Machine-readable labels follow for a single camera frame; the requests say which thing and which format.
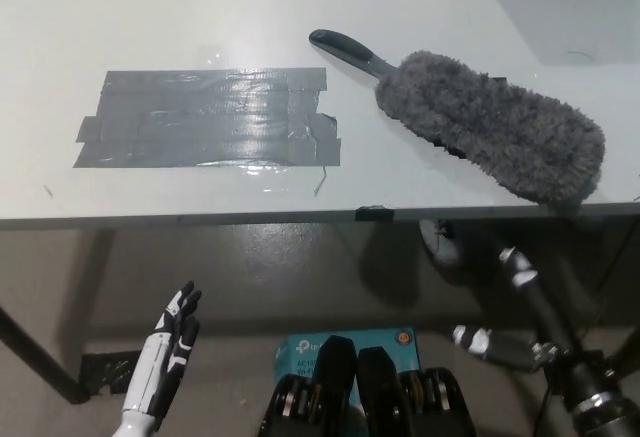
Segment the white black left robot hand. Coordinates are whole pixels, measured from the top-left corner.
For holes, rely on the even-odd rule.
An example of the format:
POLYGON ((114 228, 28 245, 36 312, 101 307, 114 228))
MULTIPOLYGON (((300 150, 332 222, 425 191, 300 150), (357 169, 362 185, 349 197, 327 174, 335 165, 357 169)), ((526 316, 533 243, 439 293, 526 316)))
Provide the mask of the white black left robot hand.
POLYGON ((202 292, 187 282, 170 300, 146 338, 123 404, 160 426, 184 377, 200 322, 194 316, 202 292))

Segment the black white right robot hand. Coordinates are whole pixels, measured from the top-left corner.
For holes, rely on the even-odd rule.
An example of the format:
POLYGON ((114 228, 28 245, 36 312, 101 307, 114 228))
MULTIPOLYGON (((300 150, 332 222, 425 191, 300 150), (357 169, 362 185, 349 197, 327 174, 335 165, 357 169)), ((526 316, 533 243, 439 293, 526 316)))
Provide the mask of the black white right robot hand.
POLYGON ((549 386, 573 414, 621 404, 620 387, 607 376, 603 361, 584 350, 531 262, 514 246, 498 244, 495 254, 534 319, 537 340, 525 344, 483 327, 458 325, 451 331, 453 343, 494 365, 526 373, 543 370, 549 386))

